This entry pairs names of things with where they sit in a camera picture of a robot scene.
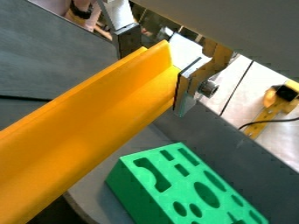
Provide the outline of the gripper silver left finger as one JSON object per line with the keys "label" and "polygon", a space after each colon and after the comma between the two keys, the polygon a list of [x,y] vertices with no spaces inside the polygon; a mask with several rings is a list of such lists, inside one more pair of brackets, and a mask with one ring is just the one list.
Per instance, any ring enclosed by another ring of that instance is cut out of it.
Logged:
{"label": "gripper silver left finger", "polygon": [[113,31],[113,43],[119,58],[142,47],[142,27],[135,21],[129,0],[98,0]]}

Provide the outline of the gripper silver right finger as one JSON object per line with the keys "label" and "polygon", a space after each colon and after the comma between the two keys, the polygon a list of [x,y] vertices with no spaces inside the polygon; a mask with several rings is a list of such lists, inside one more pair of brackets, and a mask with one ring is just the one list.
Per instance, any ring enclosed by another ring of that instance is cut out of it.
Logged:
{"label": "gripper silver right finger", "polygon": [[219,85],[211,80],[230,64],[233,51],[222,44],[206,40],[203,45],[179,33],[170,38],[173,63],[182,70],[178,74],[173,111],[183,117],[205,95],[211,98]]}

